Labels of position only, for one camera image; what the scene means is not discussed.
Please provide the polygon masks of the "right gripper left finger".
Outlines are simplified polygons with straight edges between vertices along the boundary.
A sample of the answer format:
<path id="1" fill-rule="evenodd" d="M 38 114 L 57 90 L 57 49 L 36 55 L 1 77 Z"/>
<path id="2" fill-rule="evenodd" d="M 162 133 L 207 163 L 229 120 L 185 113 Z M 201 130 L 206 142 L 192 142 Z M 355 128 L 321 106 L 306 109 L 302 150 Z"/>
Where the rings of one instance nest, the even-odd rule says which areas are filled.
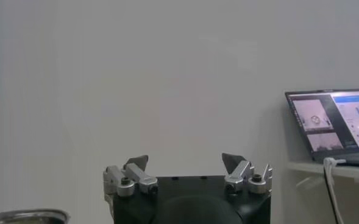
<path id="1" fill-rule="evenodd" d="M 104 194 L 131 197 L 136 192 L 136 188 L 142 194 L 156 194 L 158 179 L 146 173 L 148 161 L 148 155 L 141 155 L 129 158 L 122 167 L 106 167 L 102 174 Z"/>

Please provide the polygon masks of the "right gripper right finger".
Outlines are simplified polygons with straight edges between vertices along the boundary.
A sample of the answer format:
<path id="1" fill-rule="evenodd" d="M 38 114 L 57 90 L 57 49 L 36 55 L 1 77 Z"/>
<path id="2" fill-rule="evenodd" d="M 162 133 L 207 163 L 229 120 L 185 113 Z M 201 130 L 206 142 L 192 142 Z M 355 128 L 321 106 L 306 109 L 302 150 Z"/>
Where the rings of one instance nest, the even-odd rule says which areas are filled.
<path id="1" fill-rule="evenodd" d="M 237 194 L 246 187 L 252 194 L 270 194 L 272 192 L 272 167 L 267 164 L 261 174 L 255 173 L 254 165 L 241 155 L 221 154 L 227 170 L 224 177 L 224 190 L 228 194 Z"/>

